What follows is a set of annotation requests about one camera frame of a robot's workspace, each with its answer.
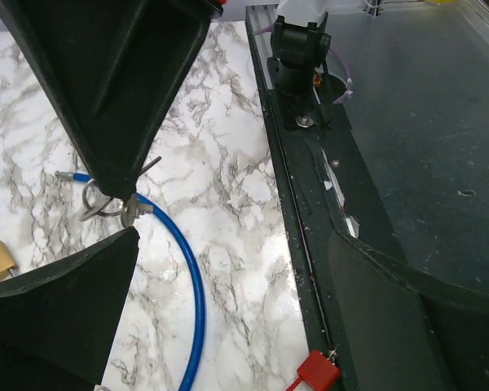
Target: red object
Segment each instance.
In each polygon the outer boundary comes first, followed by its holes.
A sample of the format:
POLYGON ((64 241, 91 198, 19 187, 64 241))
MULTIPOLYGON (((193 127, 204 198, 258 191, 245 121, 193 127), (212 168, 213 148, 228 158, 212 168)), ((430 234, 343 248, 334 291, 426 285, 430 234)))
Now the red object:
POLYGON ((339 377, 341 371, 335 367, 318 350, 313 350, 302 365, 297 369, 299 377, 286 391, 294 391, 301 383, 305 382, 314 391, 329 391, 339 377))

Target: marble countertop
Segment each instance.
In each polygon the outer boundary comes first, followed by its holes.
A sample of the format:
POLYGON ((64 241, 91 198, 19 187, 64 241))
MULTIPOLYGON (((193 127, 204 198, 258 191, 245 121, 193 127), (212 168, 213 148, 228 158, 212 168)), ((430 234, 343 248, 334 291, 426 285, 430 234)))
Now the marble countertop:
MULTIPOLYGON (((208 304, 194 389, 282 390, 307 355, 306 337, 245 25, 213 24, 157 133, 138 182, 197 255, 208 304)), ((0 240, 26 272, 121 229, 79 222, 83 170, 9 33, 0 33, 0 240)), ((135 224, 139 261, 103 391, 174 390, 194 327, 192 283, 178 246, 151 216, 135 224)))

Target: white marble surface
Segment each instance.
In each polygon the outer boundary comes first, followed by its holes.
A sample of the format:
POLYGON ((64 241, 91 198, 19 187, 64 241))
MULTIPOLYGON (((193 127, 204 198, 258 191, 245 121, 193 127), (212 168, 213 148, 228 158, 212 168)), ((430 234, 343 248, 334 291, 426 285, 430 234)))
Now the white marble surface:
MULTIPOLYGON (((190 241, 208 325, 194 389, 282 390, 307 354, 289 249, 245 26, 214 24, 152 145, 163 161, 139 180, 190 241)), ((30 67, 0 33, 0 240, 25 272, 121 229, 81 223, 82 167, 30 67)), ((189 355, 192 284, 168 232, 136 223, 139 263, 102 390, 177 389, 189 355)))

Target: white object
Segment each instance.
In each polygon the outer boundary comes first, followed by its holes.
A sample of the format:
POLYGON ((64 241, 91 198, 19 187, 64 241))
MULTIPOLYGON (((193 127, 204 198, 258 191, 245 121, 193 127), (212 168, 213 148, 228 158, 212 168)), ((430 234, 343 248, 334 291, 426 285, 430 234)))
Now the white object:
POLYGON ((306 27, 309 23, 323 22, 327 9, 327 0, 281 0, 277 7, 277 16, 284 16, 288 24, 306 27))

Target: blue cable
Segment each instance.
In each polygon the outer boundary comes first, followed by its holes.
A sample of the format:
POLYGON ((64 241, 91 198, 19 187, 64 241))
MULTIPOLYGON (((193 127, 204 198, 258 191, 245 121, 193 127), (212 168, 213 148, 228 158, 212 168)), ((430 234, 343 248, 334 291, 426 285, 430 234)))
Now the blue cable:
MULTIPOLYGON (((76 182, 87 183, 90 181, 90 176, 80 173, 57 173, 60 178, 72 178, 76 182)), ((205 303, 205 290, 203 289, 203 279, 201 278, 201 272, 196 262, 196 257, 190 248, 187 240, 179 230, 178 226, 174 224, 172 219, 167 216, 163 210, 161 210, 156 204, 150 201, 148 198, 136 194, 138 200, 144 204, 151 205, 153 207, 154 216, 156 216, 172 234, 181 252, 185 256, 187 261, 188 270, 192 278, 192 285, 194 286, 194 299, 196 303, 196 328, 194 329, 194 341, 192 342, 192 350, 190 352, 190 358, 188 359, 187 369, 181 380, 179 391, 190 391, 196 378, 197 370, 199 369, 201 354, 203 352, 203 344, 205 343, 205 329, 206 329, 206 303, 205 303)))

